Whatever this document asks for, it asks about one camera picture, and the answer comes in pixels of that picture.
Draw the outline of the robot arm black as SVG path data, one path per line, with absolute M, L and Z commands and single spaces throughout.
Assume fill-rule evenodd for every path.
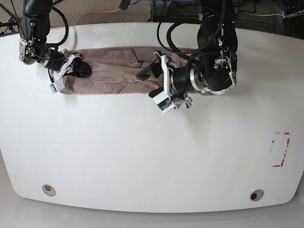
M 49 15 L 55 11 L 65 25 L 64 37 L 57 43 L 47 43 L 51 25 Z M 82 60 L 80 53 L 69 54 L 58 48 L 68 38 L 69 25 L 65 15 L 53 6 L 51 0 L 25 0 L 22 6 L 22 18 L 19 22 L 19 60 L 26 65 L 38 63 L 46 68 L 53 93 L 65 88 L 64 77 L 82 78 L 92 75 L 91 67 Z
M 157 58 L 136 78 L 146 81 L 151 76 L 162 78 L 162 84 L 149 93 L 162 113 L 186 105 L 190 108 L 190 93 L 222 95 L 237 84 L 238 38 L 235 11 L 230 0 L 203 0 L 197 33 L 197 49 L 181 51 L 171 38 L 182 22 L 172 24 L 166 34 L 165 50 L 186 60 L 183 66 L 157 50 Z

